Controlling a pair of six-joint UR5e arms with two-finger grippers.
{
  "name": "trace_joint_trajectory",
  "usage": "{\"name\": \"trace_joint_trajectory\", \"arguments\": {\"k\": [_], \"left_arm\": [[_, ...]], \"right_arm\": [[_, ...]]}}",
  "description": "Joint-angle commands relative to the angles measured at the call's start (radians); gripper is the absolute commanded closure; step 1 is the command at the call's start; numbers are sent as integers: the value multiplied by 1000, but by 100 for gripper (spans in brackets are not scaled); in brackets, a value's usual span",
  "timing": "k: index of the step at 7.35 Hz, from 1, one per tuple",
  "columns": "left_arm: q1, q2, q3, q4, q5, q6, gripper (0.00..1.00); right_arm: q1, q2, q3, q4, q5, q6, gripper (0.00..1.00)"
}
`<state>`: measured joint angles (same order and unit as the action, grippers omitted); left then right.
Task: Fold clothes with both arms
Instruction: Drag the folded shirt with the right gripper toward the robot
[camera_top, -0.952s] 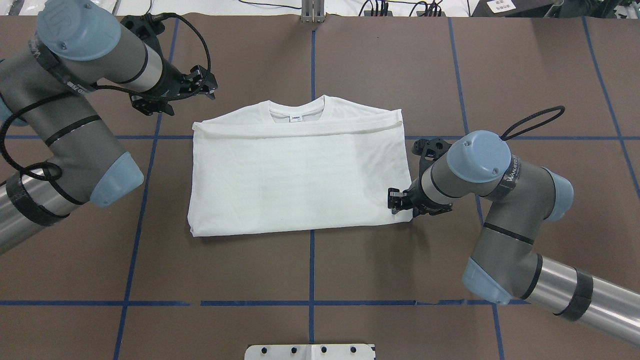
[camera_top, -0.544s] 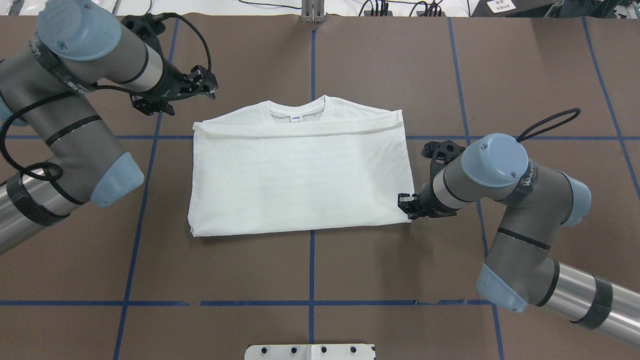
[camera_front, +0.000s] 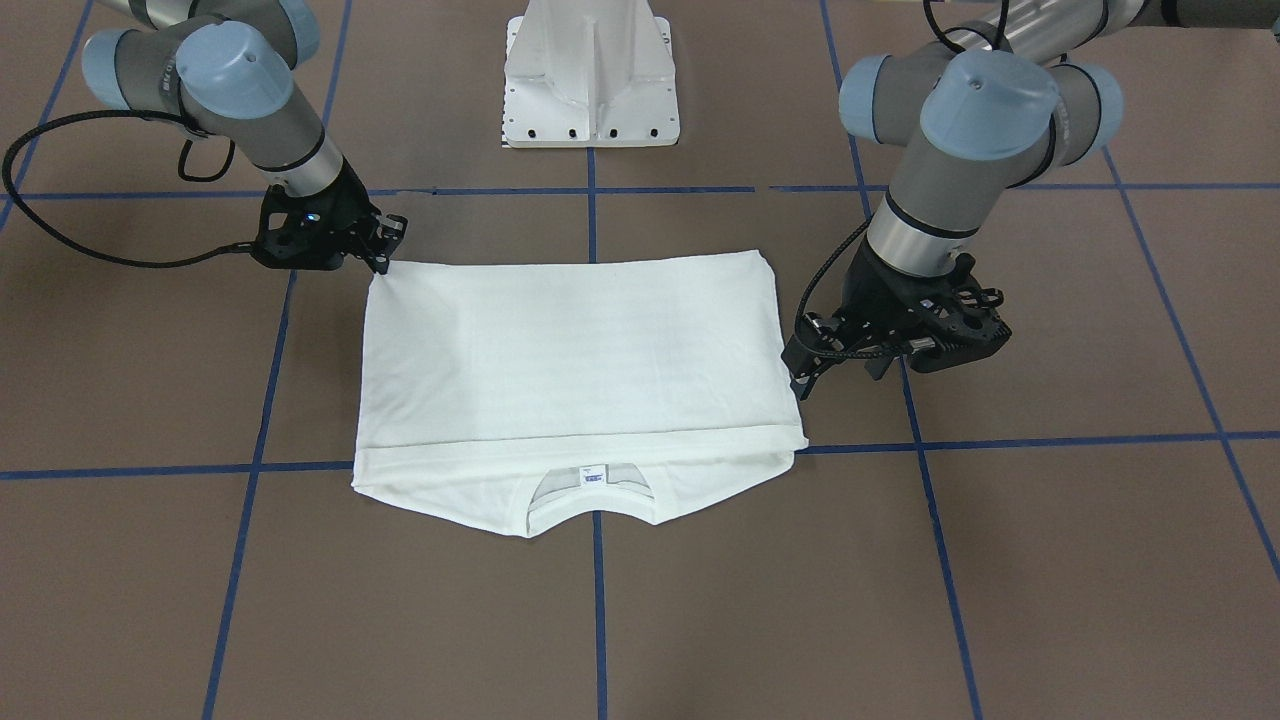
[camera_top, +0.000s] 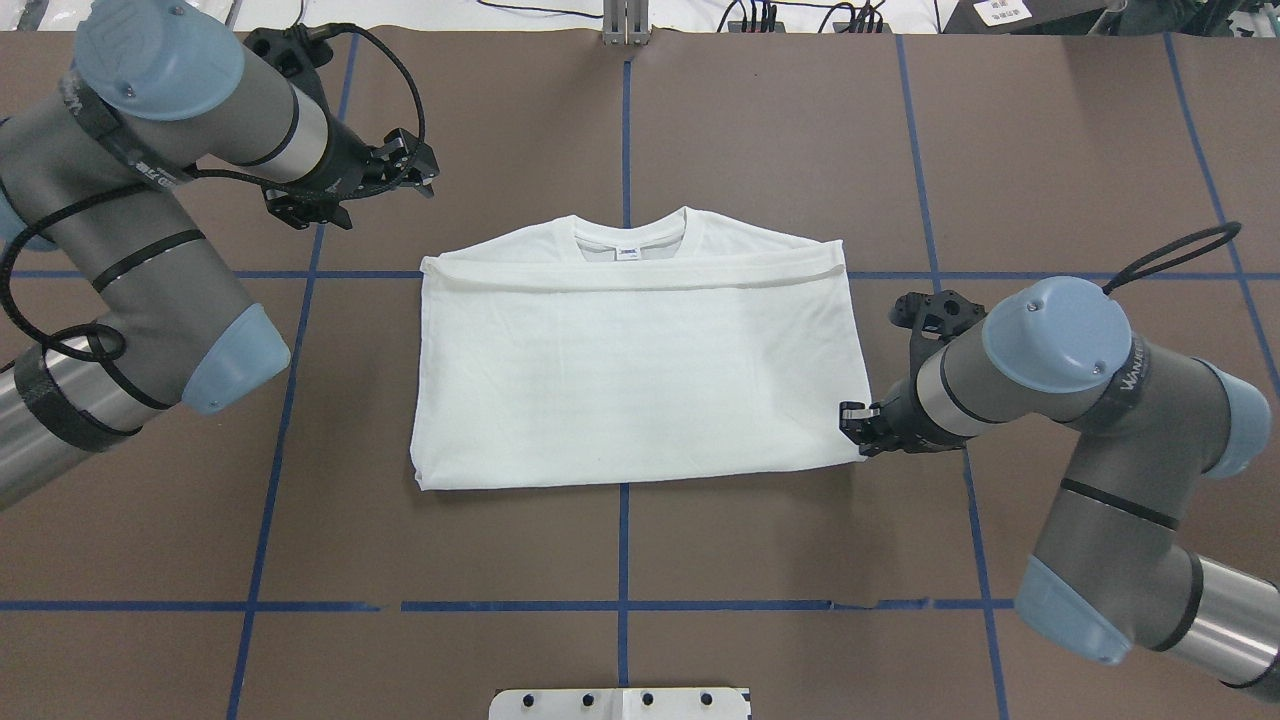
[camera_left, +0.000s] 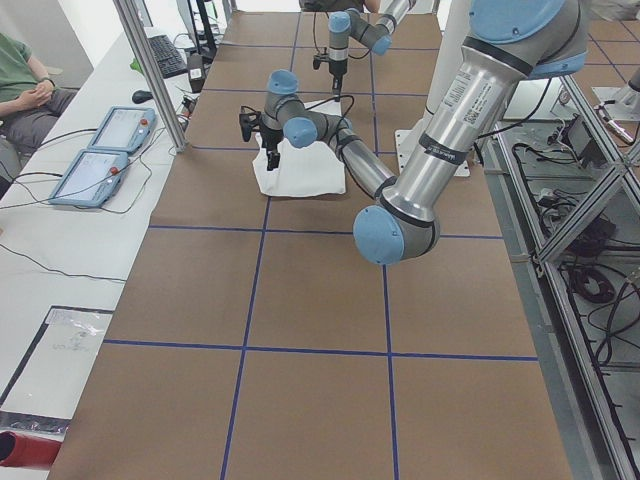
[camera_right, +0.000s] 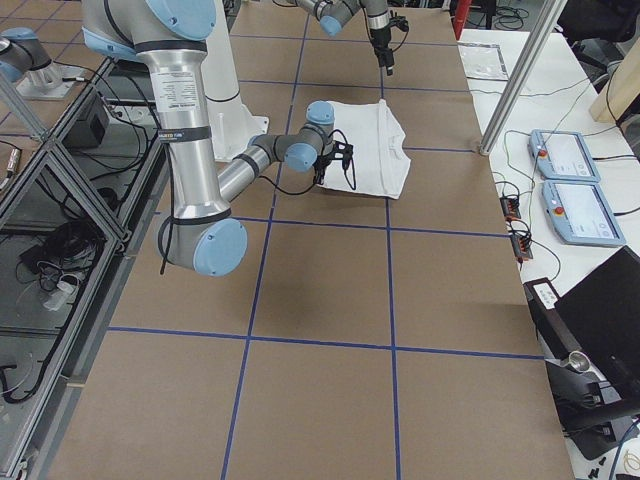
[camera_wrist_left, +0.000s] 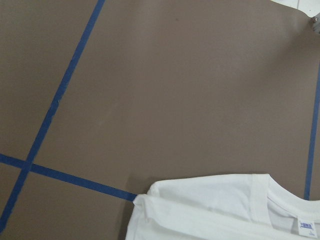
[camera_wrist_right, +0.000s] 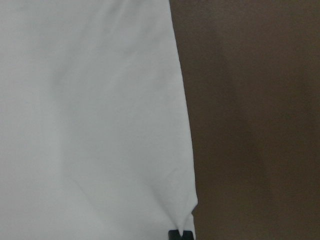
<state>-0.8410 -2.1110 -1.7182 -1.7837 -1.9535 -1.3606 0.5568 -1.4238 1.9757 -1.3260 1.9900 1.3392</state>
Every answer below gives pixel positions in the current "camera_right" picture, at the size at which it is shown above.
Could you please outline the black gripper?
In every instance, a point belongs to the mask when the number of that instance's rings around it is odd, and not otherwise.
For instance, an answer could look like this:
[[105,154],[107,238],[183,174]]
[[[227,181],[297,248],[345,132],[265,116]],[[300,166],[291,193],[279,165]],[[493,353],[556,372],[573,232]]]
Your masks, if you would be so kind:
[[370,43],[375,53],[379,53],[379,66],[383,69],[387,76],[394,73],[394,52],[389,47],[391,42],[391,29],[383,27],[379,29],[369,30]]
[[321,154],[318,155],[315,162],[313,183],[315,185],[323,185],[327,167],[334,160],[335,145],[331,144],[325,148]]

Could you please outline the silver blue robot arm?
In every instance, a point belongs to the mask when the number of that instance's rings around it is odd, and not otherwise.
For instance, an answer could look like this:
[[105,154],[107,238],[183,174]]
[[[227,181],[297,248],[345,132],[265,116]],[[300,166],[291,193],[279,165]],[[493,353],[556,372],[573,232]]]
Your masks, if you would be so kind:
[[302,8],[314,17],[322,30],[329,36],[337,36],[345,25],[360,11],[365,17],[365,25],[378,65],[388,76],[394,73],[394,53],[390,48],[392,16],[386,1],[380,0],[292,0],[287,1]]
[[311,104],[293,135],[258,135],[223,171],[216,168],[202,64],[217,12],[211,1],[85,1],[88,48],[143,63],[159,119],[158,139],[171,165],[172,207],[158,229],[167,263],[201,275],[224,276],[242,261],[245,227],[231,200],[274,162],[306,172],[324,169],[338,146],[331,104]]

